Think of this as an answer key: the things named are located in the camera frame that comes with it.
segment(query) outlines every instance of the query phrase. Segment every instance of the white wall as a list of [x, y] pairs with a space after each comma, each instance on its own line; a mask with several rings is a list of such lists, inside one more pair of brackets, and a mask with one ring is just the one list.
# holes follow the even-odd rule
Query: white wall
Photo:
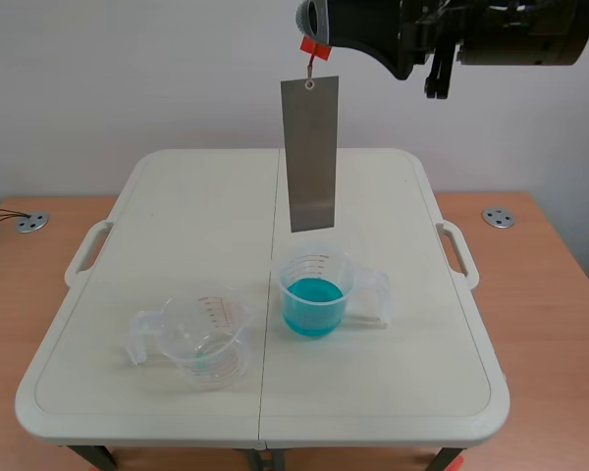
[[[0, 196], [117, 193], [171, 147], [282, 146], [296, 0], [0, 0]], [[398, 147], [436, 189], [531, 190], [589, 274], [589, 44], [571, 68], [426, 68], [334, 50], [339, 145]]]

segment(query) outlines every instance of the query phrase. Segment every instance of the wooden table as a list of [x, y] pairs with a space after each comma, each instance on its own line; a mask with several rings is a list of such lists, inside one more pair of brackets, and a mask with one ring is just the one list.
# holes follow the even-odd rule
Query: wooden table
[[[87, 229], [115, 198], [9, 199], [2, 207], [50, 214], [21, 235], [0, 225], [0, 471], [79, 471], [87, 463], [18, 424], [14, 397], [67, 288], [65, 269]], [[474, 292], [509, 381], [510, 417], [486, 444], [463, 454], [462, 471], [589, 469], [589, 281], [525, 193], [438, 195], [464, 232], [481, 275]], [[509, 230], [481, 219], [487, 206], [516, 217]], [[417, 471], [435, 450], [315, 448], [288, 452], [289, 471]], [[245, 470], [226, 449], [116, 448], [123, 470]]]

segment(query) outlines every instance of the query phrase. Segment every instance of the red clip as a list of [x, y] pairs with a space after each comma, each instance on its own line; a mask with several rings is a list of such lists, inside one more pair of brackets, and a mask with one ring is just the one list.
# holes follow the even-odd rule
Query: red clip
[[324, 61], [329, 59], [330, 52], [332, 52], [332, 46], [319, 44], [318, 42], [314, 41], [314, 39], [306, 35], [303, 36], [300, 49], [301, 51], [312, 54], [315, 57], [323, 59]]

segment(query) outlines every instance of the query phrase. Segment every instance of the measuring cup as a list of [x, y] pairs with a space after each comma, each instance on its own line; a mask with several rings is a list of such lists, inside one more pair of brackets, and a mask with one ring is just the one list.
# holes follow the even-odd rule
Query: measuring cup
[[282, 316], [295, 332], [307, 337], [326, 336], [343, 320], [351, 296], [359, 289], [373, 289], [379, 312], [358, 316], [374, 327], [386, 329], [394, 312], [388, 277], [357, 266], [351, 257], [329, 244], [310, 244], [278, 267], [282, 291]]
[[125, 345], [137, 365], [146, 361], [145, 339], [205, 389], [229, 385], [248, 366], [246, 327], [254, 315], [233, 290], [216, 284], [190, 287], [161, 309], [142, 311], [129, 322]]

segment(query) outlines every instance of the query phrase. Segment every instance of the white table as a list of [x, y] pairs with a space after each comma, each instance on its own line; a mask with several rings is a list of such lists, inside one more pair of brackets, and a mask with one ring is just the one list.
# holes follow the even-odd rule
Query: white table
[[[291, 234], [283, 151], [142, 159], [68, 268], [70, 291], [18, 389], [21, 424], [100, 469], [113, 468], [104, 445], [431, 445], [444, 449], [438, 470], [496, 433], [509, 393], [470, 293], [477, 272], [421, 165], [395, 150], [342, 150], [337, 172], [336, 227]], [[437, 232], [451, 235], [466, 276], [450, 268]], [[397, 319], [388, 330], [306, 340], [285, 327], [271, 260], [319, 239], [389, 275]], [[122, 345], [135, 312], [205, 279], [264, 315], [244, 378], [189, 392], [172, 363], [134, 367]]]

